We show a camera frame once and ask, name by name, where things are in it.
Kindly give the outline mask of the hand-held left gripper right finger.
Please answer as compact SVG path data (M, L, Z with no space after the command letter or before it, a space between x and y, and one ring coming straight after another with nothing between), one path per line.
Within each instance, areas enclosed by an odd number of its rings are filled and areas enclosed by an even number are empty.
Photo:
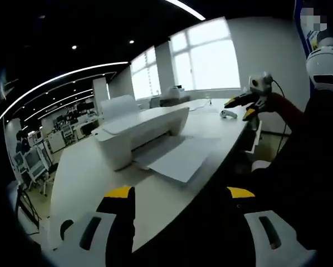
M227 187L236 210L250 229L257 258L281 258L284 255L284 221L273 211L257 211L257 196L247 189Z

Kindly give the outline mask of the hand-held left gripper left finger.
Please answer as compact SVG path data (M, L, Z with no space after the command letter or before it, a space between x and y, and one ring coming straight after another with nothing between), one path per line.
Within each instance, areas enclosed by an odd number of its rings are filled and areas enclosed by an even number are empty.
M61 224L64 248L84 258L129 258L135 235L135 187L105 194L94 212Z

